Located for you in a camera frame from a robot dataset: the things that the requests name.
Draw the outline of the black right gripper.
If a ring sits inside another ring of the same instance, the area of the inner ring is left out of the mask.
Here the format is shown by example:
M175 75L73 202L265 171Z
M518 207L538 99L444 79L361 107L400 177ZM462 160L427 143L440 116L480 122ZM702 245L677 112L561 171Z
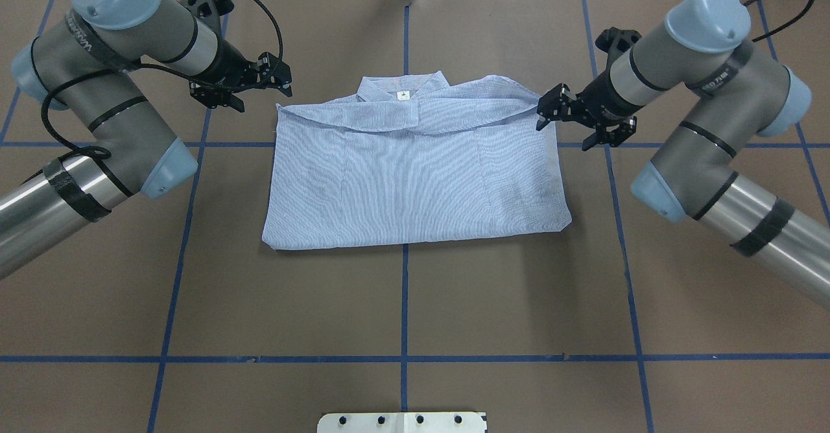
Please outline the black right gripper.
M582 150L598 145L618 147L634 135L637 128L635 113L641 106L623 98L611 81L611 67L619 63L623 54L640 38L640 33L634 29L611 27L602 31L594 43L607 54L604 72L576 97L567 84L558 84L542 95L536 109L536 131L542 131L554 122L576 122L586 126L594 132L583 140Z

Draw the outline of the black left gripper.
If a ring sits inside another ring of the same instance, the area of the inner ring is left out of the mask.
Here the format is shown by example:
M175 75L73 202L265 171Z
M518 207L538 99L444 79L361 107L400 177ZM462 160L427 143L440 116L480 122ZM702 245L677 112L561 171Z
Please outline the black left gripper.
M260 0L252 0L266 14L273 15ZM193 17L191 43L179 59L179 70L189 81L190 96L207 108L231 107L243 112L240 91L276 89L292 97L291 68L281 58L264 52L257 60L243 57L220 32L220 19L229 14L232 0L181 0Z

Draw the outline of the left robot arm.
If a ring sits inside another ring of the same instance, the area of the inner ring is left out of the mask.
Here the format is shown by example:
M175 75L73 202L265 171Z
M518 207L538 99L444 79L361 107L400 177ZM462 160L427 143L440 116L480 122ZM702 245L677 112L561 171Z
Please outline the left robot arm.
M157 198L195 175L189 147L130 73L178 76L209 109L243 112L238 94L251 89L291 96L281 51L249 60L222 36L233 8L232 0L71 0L63 22L19 52L12 75L66 153L3 197L2 277L134 194Z

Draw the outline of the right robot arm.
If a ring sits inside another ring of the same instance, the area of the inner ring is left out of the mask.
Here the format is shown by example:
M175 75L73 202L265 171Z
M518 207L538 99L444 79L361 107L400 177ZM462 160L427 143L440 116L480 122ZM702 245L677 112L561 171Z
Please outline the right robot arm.
M736 253L775 271L828 307L828 227L730 167L752 137L776 137L798 123L811 90L787 66L755 50L741 0L684 0L643 36L605 29L596 46L606 67L583 91L558 84L540 97L536 128L553 122L591 130L582 149L620 146L638 111L676 86L698 102L632 182L661 217L690 217L721 234Z

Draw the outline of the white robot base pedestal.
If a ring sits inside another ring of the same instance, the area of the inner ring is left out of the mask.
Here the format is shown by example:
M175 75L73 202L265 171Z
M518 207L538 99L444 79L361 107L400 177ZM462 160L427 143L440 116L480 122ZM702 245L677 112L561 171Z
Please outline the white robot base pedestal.
M479 412L355 412L321 416L317 432L487 432Z

